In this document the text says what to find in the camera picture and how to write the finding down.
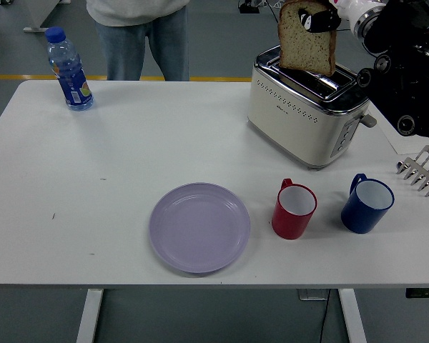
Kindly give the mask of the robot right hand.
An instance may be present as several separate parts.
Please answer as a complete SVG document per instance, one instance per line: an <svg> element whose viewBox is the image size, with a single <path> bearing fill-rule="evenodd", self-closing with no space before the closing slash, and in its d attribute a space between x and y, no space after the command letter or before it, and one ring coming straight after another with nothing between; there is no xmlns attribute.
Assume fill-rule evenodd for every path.
<svg viewBox="0 0 429 343"><path fill-rule="evenodd" d="M384 1L368 0L342 0L329 3L329 9L315 14L303 8L298 10L300 23L306 31L310 33L334 31L344 19L349 21L354 36L365 38L386 5Z"/></svg>

